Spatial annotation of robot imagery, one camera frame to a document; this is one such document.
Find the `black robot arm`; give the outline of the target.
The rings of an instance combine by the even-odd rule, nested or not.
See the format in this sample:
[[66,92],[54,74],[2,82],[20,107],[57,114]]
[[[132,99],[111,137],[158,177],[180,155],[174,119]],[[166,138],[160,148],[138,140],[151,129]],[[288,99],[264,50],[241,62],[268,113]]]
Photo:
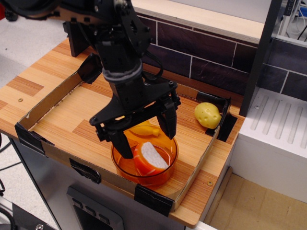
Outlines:
[[90,119],[101,141],[112,142],[126,159],[133,157],[124,131],[157,117],[169,139],[176,134],[177,84],[143,73],[142,57],[151,57],[150,28],[129,0],[4,0],[8,10],[33,20],[54,19],[77,24],[95,50],[91,79],[102,73],[112,90],[109,104]]

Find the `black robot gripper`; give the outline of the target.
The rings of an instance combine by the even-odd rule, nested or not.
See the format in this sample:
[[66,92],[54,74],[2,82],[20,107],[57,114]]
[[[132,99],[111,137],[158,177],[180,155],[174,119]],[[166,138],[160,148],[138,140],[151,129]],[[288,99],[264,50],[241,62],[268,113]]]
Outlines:
[[90,119],[100,141],[111,141],[125,159],[133,154],[124,131],[152,117],[157,117],[164,134],[173,139],[176,135],[180,98],[177,83],[166,79],[144,80],[142,74],[124,76],[104,72],[112,90],[111,101]]

